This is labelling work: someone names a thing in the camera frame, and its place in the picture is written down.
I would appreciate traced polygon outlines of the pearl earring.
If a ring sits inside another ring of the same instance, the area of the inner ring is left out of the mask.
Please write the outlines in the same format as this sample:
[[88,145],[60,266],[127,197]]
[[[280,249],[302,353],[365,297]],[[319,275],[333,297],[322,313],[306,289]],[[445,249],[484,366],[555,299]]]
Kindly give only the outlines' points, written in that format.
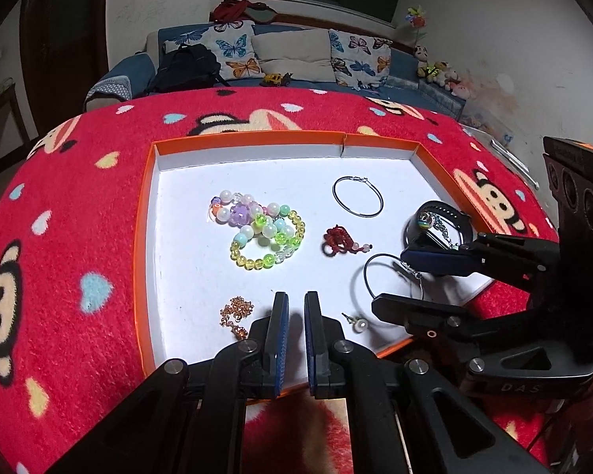
[[362,334],[369,329],[369,322],[362,317],[354,317],[350,314],[342,313],[342,316],[347,320],[348,324],[350,325],[351,329],[356,334]]

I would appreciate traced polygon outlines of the black smart watch band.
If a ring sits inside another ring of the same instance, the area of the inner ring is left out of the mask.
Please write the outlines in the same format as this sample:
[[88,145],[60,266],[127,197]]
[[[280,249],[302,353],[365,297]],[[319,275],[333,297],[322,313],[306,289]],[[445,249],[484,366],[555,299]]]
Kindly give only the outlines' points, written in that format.
[[472,242],[471,217],[438,200],[423,203],[410,217],[404,231],[404,245],[458,250]]

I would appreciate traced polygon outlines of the orange white tray box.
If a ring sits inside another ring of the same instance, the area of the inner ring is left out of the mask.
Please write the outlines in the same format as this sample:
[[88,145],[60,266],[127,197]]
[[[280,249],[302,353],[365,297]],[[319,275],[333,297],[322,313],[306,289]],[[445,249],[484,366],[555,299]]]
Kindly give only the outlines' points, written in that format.
[[[344,211],[332,196],[343,175],[372,181],[384,197],[375,218]],[[393,270],[408,220],[424,202],[466,208],[463,193],[415,141],[339,132],[250,132],[155,142],[147,157],[136,228],[135,323],[142,367],[170,358],[204,361],[230,344],[220,311],[235,296],[265,316],[289,296],[288,385],[306,379],[303,297],[377,353],[406,332],[379,321],[376,291],[426,294],[463,305],[489,279],[480,274],[415,284]],[[342,313],[365,318],[356,334]]]

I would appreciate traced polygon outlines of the thin silver bangle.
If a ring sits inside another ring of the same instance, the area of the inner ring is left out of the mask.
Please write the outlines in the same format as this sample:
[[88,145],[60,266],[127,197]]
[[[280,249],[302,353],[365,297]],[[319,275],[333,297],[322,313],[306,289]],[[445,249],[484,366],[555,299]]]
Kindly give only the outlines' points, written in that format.
[[346,212],[360,218],[375,218],[384,210],[384,197],[368,178],[343,175],[334,181],[332,196]]

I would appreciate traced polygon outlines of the plush toys pile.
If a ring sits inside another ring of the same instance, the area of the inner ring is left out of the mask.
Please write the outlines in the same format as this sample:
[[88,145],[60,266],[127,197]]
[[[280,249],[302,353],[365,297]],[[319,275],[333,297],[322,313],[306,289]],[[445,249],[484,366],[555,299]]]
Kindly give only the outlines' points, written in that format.
[[429,62],[429,53],[422,45],[414,47],[414,57],[417,59],[417,77],[423,79],[425,83],[433,83],[462,100],[471,98],[471,90],[463,83],[461,76],[449,62]]

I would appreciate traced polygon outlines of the right butterfly pillow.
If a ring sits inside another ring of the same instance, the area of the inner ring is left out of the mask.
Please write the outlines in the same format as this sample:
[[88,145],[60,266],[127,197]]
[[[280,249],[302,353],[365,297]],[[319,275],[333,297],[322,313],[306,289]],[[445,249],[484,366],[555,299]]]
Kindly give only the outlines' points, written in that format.
[[389,39],[330,29],[331,65],[336,83],[353,90],[376,90],[391,68]]

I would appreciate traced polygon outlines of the butterfly pillow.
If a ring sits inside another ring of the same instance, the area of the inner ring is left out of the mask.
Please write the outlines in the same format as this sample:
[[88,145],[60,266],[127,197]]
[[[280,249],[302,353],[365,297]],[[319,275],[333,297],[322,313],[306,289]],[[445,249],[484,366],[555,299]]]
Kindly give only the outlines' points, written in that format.
[[330,29],[331,65],[336,83],[353,90],[376,90],[391,68],[389,39]]
[[169,54],[181,45],[201,44],[215,55],[220,64],[219,74],[224,80],[262,78],[262,68],[251,43],[254,36],[251,21],[202,24],[194,30],[179,33],[173,39],[165,39],[164,53]]

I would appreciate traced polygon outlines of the yellow toy on sofa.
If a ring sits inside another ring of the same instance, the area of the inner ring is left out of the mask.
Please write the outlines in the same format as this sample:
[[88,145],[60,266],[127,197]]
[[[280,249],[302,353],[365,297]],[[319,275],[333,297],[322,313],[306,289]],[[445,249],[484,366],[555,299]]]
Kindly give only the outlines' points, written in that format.
[[291,74],[272,73],[265,74],[260,81],[261,87],[287,87],[291,83]]

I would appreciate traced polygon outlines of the colourful toy flower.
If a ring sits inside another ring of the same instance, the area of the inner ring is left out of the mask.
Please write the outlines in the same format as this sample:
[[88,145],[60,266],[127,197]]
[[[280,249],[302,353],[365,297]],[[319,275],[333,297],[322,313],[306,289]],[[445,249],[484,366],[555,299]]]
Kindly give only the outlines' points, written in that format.
[[417,45],[422,39],[422,30],[426,26],[426,12],[422,6],[409,6],[405,19],[412,30],[414,30],[414,45]]

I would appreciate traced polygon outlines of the beige cushion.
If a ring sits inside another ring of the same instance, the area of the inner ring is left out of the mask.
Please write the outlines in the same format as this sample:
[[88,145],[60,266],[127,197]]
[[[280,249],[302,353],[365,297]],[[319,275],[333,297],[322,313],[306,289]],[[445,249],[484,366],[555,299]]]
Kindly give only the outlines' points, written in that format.
[[335,83],[325,29],[265,33],[254,36],[251,43],[265,75],[289,74],[292,80]]

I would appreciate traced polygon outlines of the black backpack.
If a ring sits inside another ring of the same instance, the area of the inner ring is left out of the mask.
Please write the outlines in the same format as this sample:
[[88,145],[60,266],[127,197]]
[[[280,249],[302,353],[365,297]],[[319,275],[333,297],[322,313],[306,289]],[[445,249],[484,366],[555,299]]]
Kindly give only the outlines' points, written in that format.
[[144,93],[206,89],[217,83],[229,87],[220,75],[220,63],[212,51],[202,44],[181,45],[164,55]]

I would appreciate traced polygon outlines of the blue sofa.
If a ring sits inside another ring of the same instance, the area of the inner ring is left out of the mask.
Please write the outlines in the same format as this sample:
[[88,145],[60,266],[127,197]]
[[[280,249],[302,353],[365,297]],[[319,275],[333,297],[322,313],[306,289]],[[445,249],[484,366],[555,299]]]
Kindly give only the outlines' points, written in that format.
[[[290,26],[290,24],[256,24],[254,21],[251,22],[253,23],[255,36],[272,32],[325,29],[302,28]],[[173,39],[179,33],[191,31],[200,26],[202,24],[187,24],[187,26],[164,28],[151,33],[147,37],[142,50],[120,61],[90,88],[85,97],[85,107],[94,109],[146,95],[144,91],[155,76],[165,55],[164,40]],[[414,57],[414,48],[403,50],[395,47],[392,43],[391,51],[390,74],[387,80],[376,90],[353,90],[339,86],[336,80],[335,83],[313,83],[312,81],[291,79],[288,87],[312,89],[314,91],[358,93],[372,98],[380,98],[384,101],[434,110],[453,119],[459,119],[462,116],[468,100],[457,98],[433,83],[425,83],[423,79],[417,77],[417,59]],[[233,87],[257,87],[260,86],[262,78],[226,81],[229,86]]]

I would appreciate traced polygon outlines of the left butterfly pillow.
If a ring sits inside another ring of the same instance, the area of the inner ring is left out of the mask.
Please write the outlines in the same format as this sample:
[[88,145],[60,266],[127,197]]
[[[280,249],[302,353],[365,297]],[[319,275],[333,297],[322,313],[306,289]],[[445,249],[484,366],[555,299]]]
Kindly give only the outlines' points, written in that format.
[[251,43],[254,36],[251,21],[202,24],[194,30],[179,33],[173,39],[165,39],[164,53],[169,54],[181,45],[201,44],[215,55],[220,64],[219,74],[224,80],[262,78],[262,68]]

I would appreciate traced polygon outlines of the red clothing on sofa back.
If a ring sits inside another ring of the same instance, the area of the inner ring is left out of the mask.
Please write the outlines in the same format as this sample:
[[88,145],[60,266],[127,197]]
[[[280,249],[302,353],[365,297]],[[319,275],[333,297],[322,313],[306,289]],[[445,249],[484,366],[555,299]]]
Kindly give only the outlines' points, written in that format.
[[212,21],[220,24],[235,21],[254,21],[257,24],[269,24],[274,21],[277,12],[263,2],[249,0],[223,0],[211,12]]

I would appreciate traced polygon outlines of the dark wooden door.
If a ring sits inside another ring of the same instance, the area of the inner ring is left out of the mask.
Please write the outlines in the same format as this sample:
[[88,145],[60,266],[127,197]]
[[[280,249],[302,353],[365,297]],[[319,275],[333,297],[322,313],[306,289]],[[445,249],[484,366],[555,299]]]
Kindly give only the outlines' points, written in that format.
[[107,0],[21,0],[23,83],[39,136],[83,112],[108,72]]

